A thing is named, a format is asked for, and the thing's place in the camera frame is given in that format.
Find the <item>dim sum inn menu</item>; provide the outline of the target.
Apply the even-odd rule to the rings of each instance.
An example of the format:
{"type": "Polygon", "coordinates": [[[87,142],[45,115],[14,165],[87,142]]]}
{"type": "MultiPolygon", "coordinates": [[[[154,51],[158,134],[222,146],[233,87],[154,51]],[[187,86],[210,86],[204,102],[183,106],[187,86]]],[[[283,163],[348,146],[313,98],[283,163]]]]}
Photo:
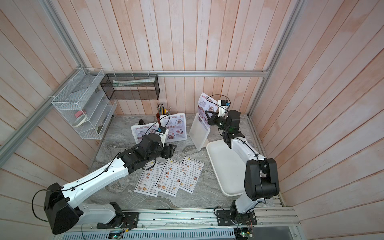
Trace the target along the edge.
{"type": "Polygon", "coordinates": [[[167,160],[159,179],[155,183],[155,189],[164,194],[175,197],[187,175],[188,167],[186,164],[167,160]]]}
{"type": "Polygon", "coordinates": [[[157,197],[159,191],[155,188],[155,185],[160,178],[164,166],[165,163],[155,163],[154,161],[147,163],[134,192],[157,197]]]}
{"type": "Polygon", "coordinates": [[[180,182],[180,188],[183,191],[192,194],[205,164],[188,156],[185,156],[182,163],[186,165],[186,167],[184,168],[185,170],[180,182]]]}

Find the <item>Dim Sum Inn menu front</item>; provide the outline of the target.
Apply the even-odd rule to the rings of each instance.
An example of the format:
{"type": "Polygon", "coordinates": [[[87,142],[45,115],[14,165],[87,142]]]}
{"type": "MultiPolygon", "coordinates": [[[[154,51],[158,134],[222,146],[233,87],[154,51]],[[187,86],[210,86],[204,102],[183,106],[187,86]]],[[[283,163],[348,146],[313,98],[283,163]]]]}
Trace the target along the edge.
{"type": "Polygon", "coordinates": [[[188,156],[185,156],[182,163],[186,165],[186,167],[184,168],[185,170],[180,182],[180,188],[183,191],[192,194],[205,164],[188,156]]]}

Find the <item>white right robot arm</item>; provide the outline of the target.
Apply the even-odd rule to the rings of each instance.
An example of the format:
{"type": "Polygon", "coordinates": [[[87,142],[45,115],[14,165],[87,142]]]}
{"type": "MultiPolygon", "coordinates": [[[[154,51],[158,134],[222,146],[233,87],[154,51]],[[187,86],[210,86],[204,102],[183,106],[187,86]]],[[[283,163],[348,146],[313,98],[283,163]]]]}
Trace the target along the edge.
{"type": "Polygon", "coordinates": [[[222,140],[207,145],[207,152],[225,195],[239,196],[231,205],[232,217],[251,213],[259,201],[280,192],[277,163],[250,146],[240,130],[240,112],[228,111],[226,117],[206,111],[208,124],[222,131],[222,140]]]}

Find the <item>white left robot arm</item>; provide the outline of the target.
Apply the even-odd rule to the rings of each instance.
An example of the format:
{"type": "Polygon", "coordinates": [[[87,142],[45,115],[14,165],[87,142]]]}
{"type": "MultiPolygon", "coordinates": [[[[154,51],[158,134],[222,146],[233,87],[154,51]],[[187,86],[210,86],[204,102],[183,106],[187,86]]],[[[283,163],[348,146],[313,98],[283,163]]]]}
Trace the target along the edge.
{"type": "Polygon", "coordinates": [[[105,205],[86,204],[84,201],[109,185],[135,171],[148,170],[149,162],[157,158],[169,159],[176,145],[166,144],[158,134],[145,135],[142,141],[117,155],[104,167],[63,186],[54,183],[46,189],[44,211],[52,233],[59,235],[77,225],[97,224],[102,229],[120,227],[126,220],[116,202],[105,205]]]}

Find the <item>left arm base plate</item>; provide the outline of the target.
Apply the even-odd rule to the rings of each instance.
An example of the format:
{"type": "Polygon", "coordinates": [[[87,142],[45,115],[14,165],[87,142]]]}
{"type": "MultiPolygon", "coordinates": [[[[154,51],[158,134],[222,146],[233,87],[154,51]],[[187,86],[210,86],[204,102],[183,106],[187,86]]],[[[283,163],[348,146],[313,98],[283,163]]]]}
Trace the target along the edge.
{"type": "Polygon", "coordinates": [[[134,229],[138,225],[139,212],[121,212],[117,213],[116,216],[108,223],[98,223],[97,229],[134,229]]]}

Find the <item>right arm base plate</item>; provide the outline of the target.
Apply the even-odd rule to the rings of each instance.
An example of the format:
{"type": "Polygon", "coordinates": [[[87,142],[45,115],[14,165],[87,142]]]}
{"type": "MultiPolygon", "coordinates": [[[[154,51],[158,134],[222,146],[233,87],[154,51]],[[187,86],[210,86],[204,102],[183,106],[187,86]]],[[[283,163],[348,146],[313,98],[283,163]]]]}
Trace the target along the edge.
{"type": "Polygon", "coordinates": [[[254,212],[238,214],[231,210],[214,210],[219,226],[256,226],[257,218],[254,212]]]}

